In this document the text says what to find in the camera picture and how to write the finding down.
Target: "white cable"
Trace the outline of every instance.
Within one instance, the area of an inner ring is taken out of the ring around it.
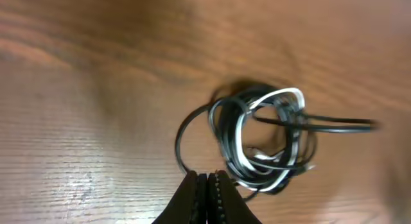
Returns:
[[[268,94],[265,94],[264,96],[260,97],[259,99],[257,99],[256,101],[254,101],[253,103],[251,103],[251,105],[249,106],[249,110],[253,110],[255,109],[260,103],[262,103],[264,100],[272,97],[272,96],[276,96],[282,93],[292,93],[294,94],[295,98],[297,99],[297,104],[299,106],[299,109],[303,109],[305,107],[305,100],[304,100],[304,95],[302,94],[301,90],[299,90],[298,88],[287,88],[287,89],[280,89],[280,90],[275,90],[273,92],[270,92]],[[242,114],[239,116],[238,120],[237,120],[237,124],[236,124],[236,130],[235,130],[235,139],[234,139],[234,144],[236,146],[236,154],[238,157],[238,160],[240,162],[240,164],[242,166],[245,166],[246,168],[248,168],[251,171],[254,171],[256,173],[259,173],[261,175],[266,174],[265,172],[261,172],[259,170],[257,170],[247,159],[247,157],[245,156],[244,152],[243,152],[243,144],[242,144],[242,139],[241,139],[241,131],[243,128],[243,122],[244,122],[244,118],[245,118],[246,114]],[[301,131],[295,131],[294,135],[300,135]],[[293,142],[292,144],[292,152],[291,152],[291,156],[290,156],[290,160],[288,161],[288,165],[291,166],[295,163],[295,161],[297,160],[297,154],[298,154],[298,147],[299,147],[299,143],[298,142]],[[290,170],[284,170],[281,172],[281,174],[279,175],[279,177],[277,178],[277,180],[271,184],[270,186],[266,187],[266,188],[262,188],[260,191],[261,192],[267,192],[270,191],[271,189],[275,188],[276,186],[278,186],[278,184],[284,179],[284,177],[287,175],[287,173]],[[239,181],[238,182],[240,185],[249,188],[250,190],[255,191],[255,188],[251,188],[249,187],[247,184]]]
[[[283,155],[284,150],[281,150],[279,153],[274,156],[268,156],[262,151],[254,150],[254,157],[260,160],[272,160],[273,162],[278,161]]]

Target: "wood grain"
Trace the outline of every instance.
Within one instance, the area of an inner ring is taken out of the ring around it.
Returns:
[[[151,223],[180,122],[240,79],[383,123],[319,135],[315,170],[249,203],[263,223],[410,223],[410,3],[0,0],[1,223]],[[183,157],[224,168],[204,117]]]

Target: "wire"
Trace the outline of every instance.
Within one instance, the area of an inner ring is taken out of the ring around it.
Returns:
[[[259,117],[256,112],[263,107],[271,107],[277,119]],[[317,149],[315,132],[353,133],[369,132],[376,129],[376,122],[369,119],[346,119],[316,116],[304,113],[305,100],[297,88],[277,89],[260,84],[239,93],[216,100],[196,109],[182,122],[175,140],[177,163],[184,173],[190,169],[180,154],[180,144],[188,124],[203,112],[208,112],[208,120],[235,185],[242,185],[254,191],[245,201],[259,192],[277,194],[290,182],[292,177],[312,168],[310,161]],[[254,156],[246,156],[241,139],[242,128],[247,120],[283,126],[285,146],[273,156],[259,151]],[[350,125],[313,125],[311,121],[349,123]],[[301,146],[303,131],[306,133],[304,147]]]

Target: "clip jaw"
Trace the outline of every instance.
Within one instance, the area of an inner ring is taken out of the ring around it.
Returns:
[[[153,224],[261,224],[224,171],[190,171]]]

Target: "wooden surface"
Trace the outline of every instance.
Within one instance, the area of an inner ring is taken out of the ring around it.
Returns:
[[[254,79],[383,123],[320,134],[315,170],[249,203],[263,223],[410,223],[410,4],[0,0],[0,222],[151,223],[183,178],[180,122]],[[205,117],[182,148],[224,168]]]

